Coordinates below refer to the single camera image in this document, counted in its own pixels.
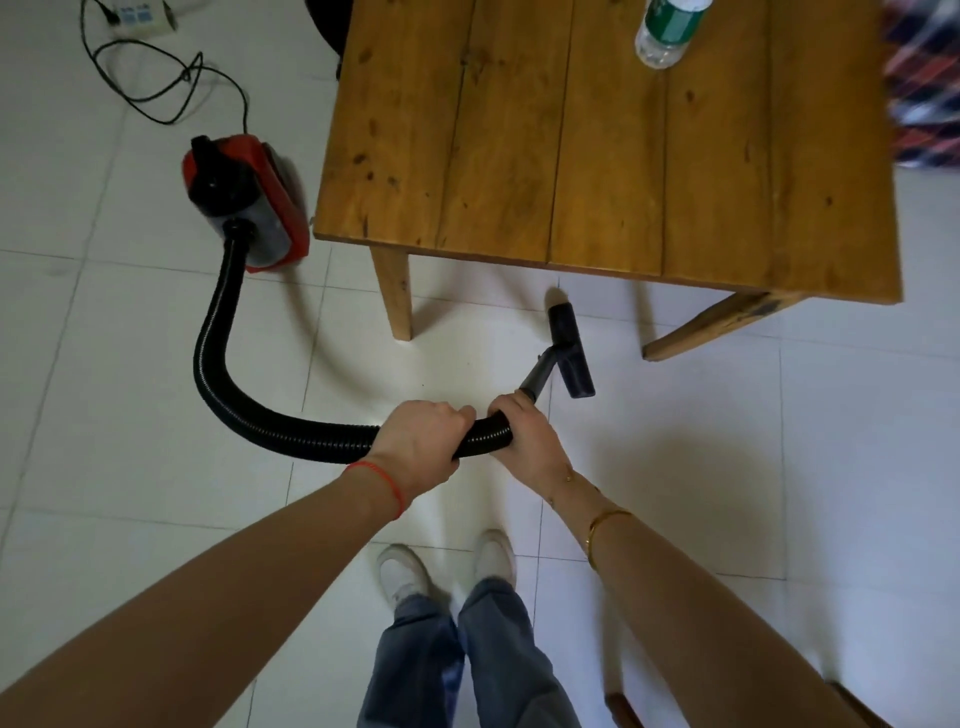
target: power cord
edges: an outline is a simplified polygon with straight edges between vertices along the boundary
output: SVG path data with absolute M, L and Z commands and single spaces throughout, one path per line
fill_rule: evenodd
M 106 5 L 104 5 L 101 0 L 93 0 L 100 10 L 103 11 L 104 19 L 107 21 L 109 26 L 115 26 L 120 24 L 120 16 Z M 158 48 L 152 43 L 148 43 L 144 40 L 138 40 L 137 38 L 117 38 L 109 42 L 104 43 L 103 45 L 98 46 L 97 48 L 91 50 L 90 45 L 86 40 L 86 6 L 88 0 L 80 0 L 80 40 L 84 43 L 84 49 L 86 51 L 86 56 L 93 63 L 94 67 L 97 69 L 97 73 L 100 74 L 100 78 L 124 101 L 126 101 L 131 107 L 136 109 L 137 113 L 146 116 L 151 121 L 156 122 L 157 124 L 162 124 L 163 126 L 172 126 L 176 124 L 183 118 L 183 114 L 186 112 L 187 106 L 190 104 L 190 99 L 193 98 L 194 91 L 197 90 L 197 84 L 200 82 L 201 74 L 204 71 L 209 71 L 210 73 L 216 74 L 217 76 L 222 76 L 227 79 L 233 87 L 237 89 L 240 93 L 240 98 L 243 99 L 243 133 L 247 133 L 247 116 L 250 113 L 250 100 L 247 98 L 247 94 L 244 93 L 243 88 L 240 87 L 240 84 L 236 83 L 229 75 L 221 71 L 219 68 L 214 68 L 211 65 L 206 65 L 204 63 L 204 53 L 198 52 L 196 56 L 193 57 L 193 60 L 189 63 L 184 63 L 179 58 L 174 56 L 172 53 L 169 53 L 162 48 Z M 100 54 L 106 51 L 108 48 L 113 46 L 123 46 L 123 45 L 142 45 L 145 48 L 149 48 L 152 51 L 155 51 L 163 56 L 166 56 L 168 59 L 175 61 L 180 64 L 180 68 L 183 70 L 179 73 L 177 78 L 171 81 L 169 84 L 164 86 L 160 91 L 152 93 L 148 96 L 131 96 L 126 91 L 124 91 L 118 83 L 116 83 L 109 75 L 109 73 L 104 69 L 100 64 L 99 58 Z M 167 93 L 175 86 L 179 84 L 189 84 L 190 90 L 187 92 L 186 98 L 183 100 L 183 105 L 180 107 L 180 110 L 177 111 L 169 119 L 158 119 L 155 116 L 144 111 L 139 104 L 146 104 L 147 102 L 154 101 L 155 99 L 160 98 L 163 94 Z

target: bracelet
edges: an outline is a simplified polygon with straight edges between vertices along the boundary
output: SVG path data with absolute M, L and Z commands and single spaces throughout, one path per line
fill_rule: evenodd
M 596 532 L 597 526 L 602 522 L 608 519 L 610 516 L 632 516 L 633 514 L 630 511 L 626 511 L 623 508 L 614 508 L 611 511 L 604 511 L 599 516 L 597 516 L 593 521 L 590 522 L 590 528 L 587 533 L 587 540 L 584 542 L 584 550 L 587 552 L 587 563 L 590 564 L 590 568 L 594 571 L 597 570 L 597 565 L 593 563 L 593 534 Z
M 374 473 L 382 477 L 387 485 L 390 486 L 390 490 L 393 491 L 394 497 L 396 498 L 396 504 L 398 506 L 396 515 L 394 516 L 394 521 L 403 515 L 404 505 L 403 505 L 403 494 L 400 492 L 400 489 L 396 486 L 394 479 L 390 477 L 390 474 L 387 473 L 379 465 L 374 465 L 374 463 L 369 460 L 357 460 L 355 463 L 350 463 L 344 468 L 344 473 L 346 473 L 351 468 L 370 468 Z

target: shoe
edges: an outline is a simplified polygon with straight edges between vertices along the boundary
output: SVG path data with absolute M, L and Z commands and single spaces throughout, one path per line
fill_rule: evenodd
M 516 588 L 514 548 L 503 531 L 493 528 L 480 534 L 473 551 L 473 576 L 478 584 L 495 576 Z
M 430 596 L 430 576 L 417 554 L 407 546 L 387 546 L 376 560 L 376 570 L 380 589 L 393 609 L 407 597 Z

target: vacuum hose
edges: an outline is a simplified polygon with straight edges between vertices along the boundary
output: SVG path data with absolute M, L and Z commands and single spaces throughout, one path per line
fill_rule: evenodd
M 247 251 L 255 226 L 242 219 L 224 223 L 224 260 L 193 354 L 193 377 L 201 397 L 220 421 L 236 434 L 281 455 L 347 464 L 370 451 L 375 425 L 331 425 L 281 415 L 252 400 L 227 371 L 227 341 L 233 326 Z M 477 420 L 453 457 L 482 455 L 506 448 L 514 439 L 502 412 Z

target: red vacuum cleaner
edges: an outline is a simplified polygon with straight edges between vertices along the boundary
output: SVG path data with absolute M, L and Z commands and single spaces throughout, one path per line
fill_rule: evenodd
M 310 233 L 306 214 L 294 202 L 278 158 L 251 134 L 211 140 L 198 136 L 183 158 L 183 179 L 191 202 L 224 240 L 220 277 L 197 338 L 193 375 L 201 397 L 227 427 L 262 448 L 305 460 L 352 463 L 370 450 L 379 427 L 332 425 L 274 412 L 237 387 L 227 371 L 227 342 L 244 271 L 256 273 L 306 257 Z M 554 366 L 573 398 L 592 397 L 587 358 L 573 306 L 548 311 L 553 344 L 520 389 L 537 401 Z M 505 448 L 513 440 L 501 412 L 477 420 L 455 458 Z

